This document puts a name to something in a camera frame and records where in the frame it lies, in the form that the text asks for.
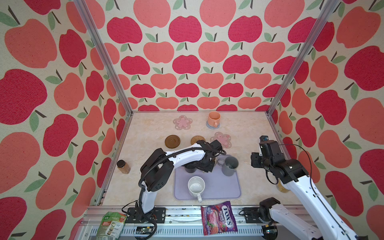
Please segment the peach orange mug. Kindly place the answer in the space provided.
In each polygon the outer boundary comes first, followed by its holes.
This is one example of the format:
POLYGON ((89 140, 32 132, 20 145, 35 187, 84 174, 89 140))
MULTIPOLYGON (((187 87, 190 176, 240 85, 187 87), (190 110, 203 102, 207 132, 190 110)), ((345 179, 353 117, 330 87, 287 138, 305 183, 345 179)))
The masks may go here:
POLYGON ((207 122, 211 126, 215 126, 216 127, 220 123, 220 119, 221 119, 220 113, 218 113, 216 111, 213 111, 213 112, 209 113, 207 122))

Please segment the black mug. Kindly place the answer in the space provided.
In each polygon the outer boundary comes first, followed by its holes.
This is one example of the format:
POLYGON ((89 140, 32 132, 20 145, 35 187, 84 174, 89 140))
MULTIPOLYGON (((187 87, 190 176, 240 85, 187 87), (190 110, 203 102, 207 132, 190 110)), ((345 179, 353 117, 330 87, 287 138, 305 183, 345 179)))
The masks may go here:
POLYGON ((191 163, 184 165, 184 169, 187 173, 190 174, 194 173, 197 170, 197 168, 191 163))

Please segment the brown wooden round coaster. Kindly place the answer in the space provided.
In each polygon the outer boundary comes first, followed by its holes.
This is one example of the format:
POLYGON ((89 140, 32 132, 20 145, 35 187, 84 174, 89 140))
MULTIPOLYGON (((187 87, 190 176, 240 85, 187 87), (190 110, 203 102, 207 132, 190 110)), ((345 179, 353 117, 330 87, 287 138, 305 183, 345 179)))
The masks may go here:
POLYGON ((177 148, 181 143, 179 136, 177 135, 169 135, 165 139, 165 145, 169 149, 177 148))

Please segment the grey woven round coaster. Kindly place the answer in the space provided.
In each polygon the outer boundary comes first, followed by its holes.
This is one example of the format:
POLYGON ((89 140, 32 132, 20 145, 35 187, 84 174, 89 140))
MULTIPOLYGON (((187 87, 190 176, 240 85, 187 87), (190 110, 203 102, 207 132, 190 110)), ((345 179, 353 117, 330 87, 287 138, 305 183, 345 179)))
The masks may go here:
POLYGON ((215 126, 211 126, 208 122, 206 122, 206 126, 207 126, 207 128, 209 128, 209 129, 216 130, 216 129, 220 128, 221 124, 218 124, 218 125, 215 127, 215 126))

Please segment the pink flower coaster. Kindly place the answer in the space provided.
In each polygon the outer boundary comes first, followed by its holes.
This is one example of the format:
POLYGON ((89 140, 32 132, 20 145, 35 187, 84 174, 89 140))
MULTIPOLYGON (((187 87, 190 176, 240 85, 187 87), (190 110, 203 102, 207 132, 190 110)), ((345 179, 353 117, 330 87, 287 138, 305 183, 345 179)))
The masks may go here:
POLYGON ((225 149, 230 149, 232 147, 231 136, 228 134, 223 134, 221 132, 216 132, 213 137, 210 138, 210 142, 218 140, 222 147, 225 149))
POLYGON ((193 120, 182 115, 173 120, 176 130, 189 130, 191 128, 193 120))

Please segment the woven rattan round coaster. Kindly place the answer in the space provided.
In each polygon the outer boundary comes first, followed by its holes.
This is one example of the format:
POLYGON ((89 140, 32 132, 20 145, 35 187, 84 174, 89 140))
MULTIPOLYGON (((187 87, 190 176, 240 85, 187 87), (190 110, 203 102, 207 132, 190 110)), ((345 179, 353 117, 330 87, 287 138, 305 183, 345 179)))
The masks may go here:
POLYGON ((198 141, 206 141, 206 139, 203 136, 193 136, 191 138, 191 145, 196 144, 198 141))

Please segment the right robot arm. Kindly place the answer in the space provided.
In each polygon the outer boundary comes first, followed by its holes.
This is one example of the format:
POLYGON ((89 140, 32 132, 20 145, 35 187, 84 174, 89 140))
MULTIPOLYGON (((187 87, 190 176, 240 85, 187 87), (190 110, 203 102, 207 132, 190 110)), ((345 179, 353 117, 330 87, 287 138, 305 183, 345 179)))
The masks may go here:
POLYGON ((277 222, 301 240, 366 240, 358 236, 345 221, 332 209, 325 198, 318 192, 311 176, 303 165, 295 159, 286 160, 282 153, 277 154, 278 163, 272 165, 272 156, 251 154, 251 165, 266 170, 281 180, 283 186, 300 200, 311 216, 312 226, 290 212, 279 200, 270 197, 260 202, 259 207, 251 209, 249 219, 271 224, 277 222))

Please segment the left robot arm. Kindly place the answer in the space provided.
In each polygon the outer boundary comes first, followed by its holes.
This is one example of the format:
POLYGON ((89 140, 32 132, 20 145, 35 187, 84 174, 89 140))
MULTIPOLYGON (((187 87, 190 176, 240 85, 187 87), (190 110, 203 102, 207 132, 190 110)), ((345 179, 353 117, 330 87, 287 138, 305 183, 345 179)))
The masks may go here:
POLYGON ((140 168, 139 199, 135 207, 125 212, 128 216, 126 222, 129 224, 164 223, 166 209, 156 208, 155 199, 157 191, 166 185, 173 170, 192 164, 197 170, 210 173, 215 166, 215 158, 226 154, 218 140, 211 143, 199 140, 190 147, 170 152, 165 152, 161 148, 156 149, 140 168))

